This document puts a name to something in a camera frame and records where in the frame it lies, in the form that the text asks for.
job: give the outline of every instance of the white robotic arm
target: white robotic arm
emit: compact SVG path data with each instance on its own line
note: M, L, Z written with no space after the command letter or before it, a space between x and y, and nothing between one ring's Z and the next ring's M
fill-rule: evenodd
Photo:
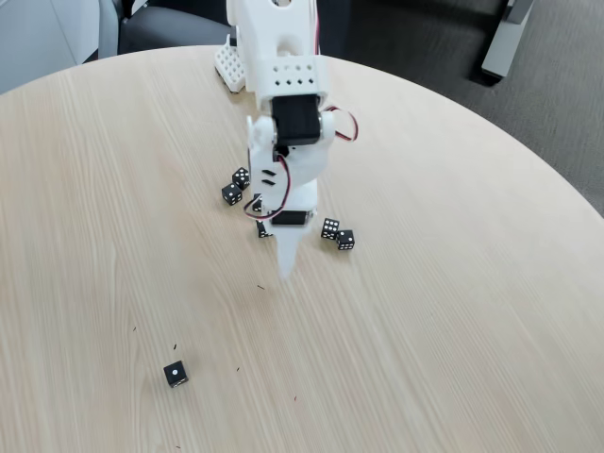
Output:
M315 0L281 6L273 0L227 0L226 7L237 40L227 40L215 66L233 92L244 85L256 94L260 113L247 124L251 187L261 195L262 208L258 216L246 214L275 235L286 277L316 214L316 178L336 135L332 112L321 111L328 81L325 61L317 55Z

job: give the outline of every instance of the black die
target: black die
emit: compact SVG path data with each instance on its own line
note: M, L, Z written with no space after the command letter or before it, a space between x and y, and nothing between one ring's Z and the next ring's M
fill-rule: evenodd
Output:
M254 212L260 212L262 211L262 195L260 195L259 193L254 193L254 199L256 200L256 198L258 198L258 201L256 201L256 203L252 205L252 210Z
M249 172L243 167L233 173L233 184L237 184L242 191L249 186Z
M173 389L189 380L187 373L185 373L185 367L183 366L182 361L177 361L176 363L166 366L163 369L163 372L166 374L168 384L170 384L170 387Z
M260 220L256 221L256 228L258 229L258 237L259 238L268 238L269 236L273 236L272 234L268 234L266 232L266 228L264 227L264 223Z
M242 190L235 184L229 184L223 187L223 198L229 205L234 205L242 201Z
M338 231L336 242L338 250L350 250L355 246L355 236L352 234L352 229Z
M325 221L323 222L323 231L321 231L321 237L335 240L336 234L338 234L339 224L339 220L325 219Z

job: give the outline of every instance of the chair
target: chair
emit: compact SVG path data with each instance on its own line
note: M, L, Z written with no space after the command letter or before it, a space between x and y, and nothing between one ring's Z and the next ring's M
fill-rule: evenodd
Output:
M161 7L132 14L134 0L99 0L98 57L177 47L224 44L230 27L203 17Z

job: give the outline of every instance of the chair leg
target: chair leg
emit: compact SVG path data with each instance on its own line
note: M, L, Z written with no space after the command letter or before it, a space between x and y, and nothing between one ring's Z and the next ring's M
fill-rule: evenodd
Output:
M508 75L522 33L527 25L533 0L509 0L491 47L482 62L482 71L499 80Z

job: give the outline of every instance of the wooden table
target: wooden table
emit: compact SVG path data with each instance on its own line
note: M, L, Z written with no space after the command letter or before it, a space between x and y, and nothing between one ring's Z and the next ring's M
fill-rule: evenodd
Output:
M0 97L0 451L602 451L596 211L469 110L332 59L361 135L281 281L220 195L254 107L212 52Z

